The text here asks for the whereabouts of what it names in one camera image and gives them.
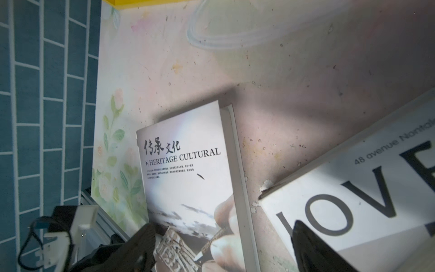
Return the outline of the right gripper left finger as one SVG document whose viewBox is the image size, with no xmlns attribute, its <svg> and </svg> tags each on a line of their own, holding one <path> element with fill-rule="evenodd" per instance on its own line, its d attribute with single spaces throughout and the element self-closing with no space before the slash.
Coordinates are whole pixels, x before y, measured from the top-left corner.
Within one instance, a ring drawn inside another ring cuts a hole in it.
<svg viewBox="0 0 435 272">
<path fill-rule="evenodd" d="M 150 272 L 155 264 L 156 231 L 144 225 L 125 243 L 102 245 L 78 261 L 71 272 Z"/>
</svg>

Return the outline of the Heritage Cultural book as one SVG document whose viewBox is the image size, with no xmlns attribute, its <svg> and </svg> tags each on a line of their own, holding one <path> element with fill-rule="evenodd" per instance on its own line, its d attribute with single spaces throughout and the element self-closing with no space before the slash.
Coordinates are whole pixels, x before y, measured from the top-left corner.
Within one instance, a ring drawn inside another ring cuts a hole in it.
<svg viewBox="0 0 435 272">
<path fill-rule="evenodd" d="M 257 272 L 233 106 L 212 102 L 136 133 L 159 272 Z"/>
</svg>

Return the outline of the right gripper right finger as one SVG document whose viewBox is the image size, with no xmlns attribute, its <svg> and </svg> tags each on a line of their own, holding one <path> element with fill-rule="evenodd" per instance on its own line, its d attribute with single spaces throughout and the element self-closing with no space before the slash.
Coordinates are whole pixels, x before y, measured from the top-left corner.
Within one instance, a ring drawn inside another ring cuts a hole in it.
<svg viewBox="0 0 435 272">
<path fill-rule="evenodd" d="M 302 221 L 295 222 L 291 240 L 300 272 L 357 271 Z"/>
</svg>

